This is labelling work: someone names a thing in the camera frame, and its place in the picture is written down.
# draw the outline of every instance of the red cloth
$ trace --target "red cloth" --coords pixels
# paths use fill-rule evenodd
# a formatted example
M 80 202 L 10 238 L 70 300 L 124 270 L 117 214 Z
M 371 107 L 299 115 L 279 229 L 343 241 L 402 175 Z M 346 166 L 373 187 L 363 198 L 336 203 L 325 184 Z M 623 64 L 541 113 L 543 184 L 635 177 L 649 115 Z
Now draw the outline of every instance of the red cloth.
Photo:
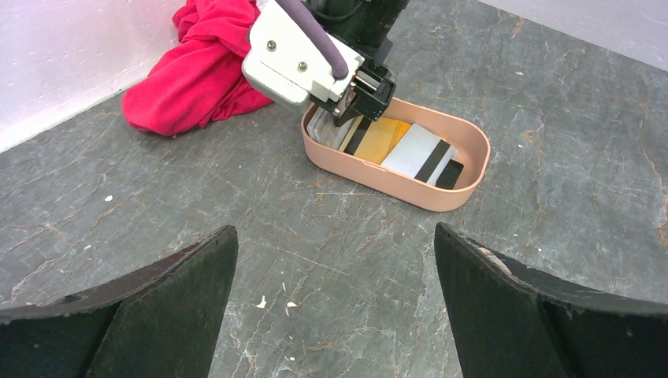
M 127 122 L 175 135 L 269 105 L 241 73 L 251 49 L 247 33 L 259 14 L 255 0 L 187 0 L 172 18 L 179 46 L 121 99 Z

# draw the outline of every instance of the oval tray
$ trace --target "oval tray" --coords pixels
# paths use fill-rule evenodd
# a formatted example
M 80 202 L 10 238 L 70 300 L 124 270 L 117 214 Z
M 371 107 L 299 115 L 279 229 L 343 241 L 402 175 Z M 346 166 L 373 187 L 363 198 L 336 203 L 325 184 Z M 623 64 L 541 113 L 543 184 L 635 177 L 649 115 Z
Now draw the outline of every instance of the oval tray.
M 470 198 L 487 168 L 491 149 L 489 139 L 478 126 L 467 120 L 398 98 L 392 99 L 383 114 L 383 117 L 420 124 L 457 148 L 456 160 L 464 164 L 464 170 L 455 188 L 445 190 L 312 140 L 306 126 L 316 110 L 313 105 L 302 117 L 306 155 L 316 166 L 422 209 L 436 212 L 457 209 Z

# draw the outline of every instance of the white wall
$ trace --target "white wall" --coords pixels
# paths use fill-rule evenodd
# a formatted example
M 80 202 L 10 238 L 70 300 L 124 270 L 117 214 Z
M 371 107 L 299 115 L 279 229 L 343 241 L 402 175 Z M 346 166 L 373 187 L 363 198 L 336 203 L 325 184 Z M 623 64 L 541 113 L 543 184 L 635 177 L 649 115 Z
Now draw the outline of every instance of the white wall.
M 668 0 L 482 1 L 668 70 Z M 145 77 L 184 3 L 0 0 L 0 151 Z
M 0 151 L 141 80 L 184 0 L 0 0 Z
M 481 1 L 668 71 L 668 0 Z

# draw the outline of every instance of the gray marble surface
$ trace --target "gray marble surface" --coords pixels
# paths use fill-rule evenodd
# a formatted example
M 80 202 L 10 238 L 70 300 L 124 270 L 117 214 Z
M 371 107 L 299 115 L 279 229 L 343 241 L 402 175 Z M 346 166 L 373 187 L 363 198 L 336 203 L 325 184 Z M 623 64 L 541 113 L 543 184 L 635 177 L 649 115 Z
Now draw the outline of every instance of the gray marble surface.
M 0 154 L 2 306 L 231 224 L 239 265 L 211 376 L 461 376 L 439 221 L 579 284 L 668 302 L 668 73 L 473 0 L 413 0 L 391 36 L 398 97 L 489 136 L 461 209 L 323 172 L 278 106 L 166 139 L 128 128 L 113 98 Z

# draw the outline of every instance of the black stripe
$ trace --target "black stripe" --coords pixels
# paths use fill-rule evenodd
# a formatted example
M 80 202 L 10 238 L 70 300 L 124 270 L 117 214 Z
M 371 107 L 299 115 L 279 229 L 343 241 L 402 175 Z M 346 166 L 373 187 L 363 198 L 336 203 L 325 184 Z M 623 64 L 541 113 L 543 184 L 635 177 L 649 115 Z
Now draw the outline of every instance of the black stripe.
M 362 118 L 362 120 L 359 122 L 359 126 L 357 126 L 355 129 L 351 140 L 348 141 L 346 149 L 343 150 L 345 154 L 354 155 L 355 151 L 357 151 L 359 147 L 359 144 L 362 142 L 362 139 L 364 139 L 364 134 L 366 134 L 366 131 L 369 130 L 370 125 L 371 120 L 369 118 Z
M 426 183 L 449 149 L 450 145 L 441 139 L 438 144 L 436 144 L 436 147 L 434 147 L 434 151 L 427 157 L 427 161 L 425 161 L 422 168 L 420 168 L 420 172 L 415 175 L 415 179 Z
M 459 175 L 462 174 L 463 170 L 464 164 L 459 161 L 450 160 L 436 180 L 436 187 L 451 190 L 455 187 L 457 179 L 459 179 Z

